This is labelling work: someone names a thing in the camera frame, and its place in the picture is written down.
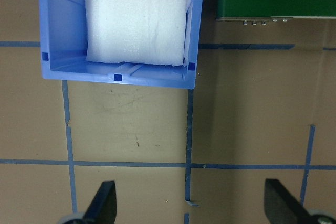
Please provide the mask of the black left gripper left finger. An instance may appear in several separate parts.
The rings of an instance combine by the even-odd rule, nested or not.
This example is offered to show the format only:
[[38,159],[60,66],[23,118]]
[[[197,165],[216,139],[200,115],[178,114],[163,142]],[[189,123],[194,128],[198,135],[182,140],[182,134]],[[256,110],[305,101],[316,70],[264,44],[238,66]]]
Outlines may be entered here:
[[116,216],[117,196],[115,182],[102,182],[82,219],[84,223],[113,224]]

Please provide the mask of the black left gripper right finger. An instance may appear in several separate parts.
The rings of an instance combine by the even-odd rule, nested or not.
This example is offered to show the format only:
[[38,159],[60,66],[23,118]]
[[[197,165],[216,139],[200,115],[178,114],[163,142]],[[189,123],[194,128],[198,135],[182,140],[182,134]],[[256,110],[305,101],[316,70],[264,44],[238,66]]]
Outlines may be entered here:
[[271,224],[319,223],[278,179],[265,180],[264,212]]

